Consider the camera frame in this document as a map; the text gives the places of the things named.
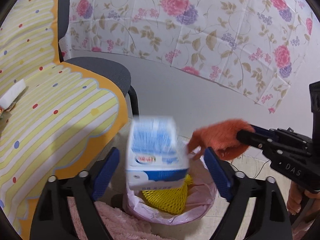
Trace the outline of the right human hand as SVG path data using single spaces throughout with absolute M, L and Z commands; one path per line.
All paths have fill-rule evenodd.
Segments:
M 313 194 L 309 192 L 308 190 L 305 190 L 304 193 L 301 193 L 298 189 L 298 185 L 295 182 L 291 182 L 290 190 L 289 190 L 289 197 L 287 200 L 287 210 L 292 215 L 296 215 L 301 210 L 301 201 L 303 195 L 307 196 L 310 199 L 314 199 L 313 205 L 310 207 L 310 209 L 307 211 L 306 215 L 311 215 L 317 211 L 319 211 L 320 207 L 320 196 L 319 193 Z

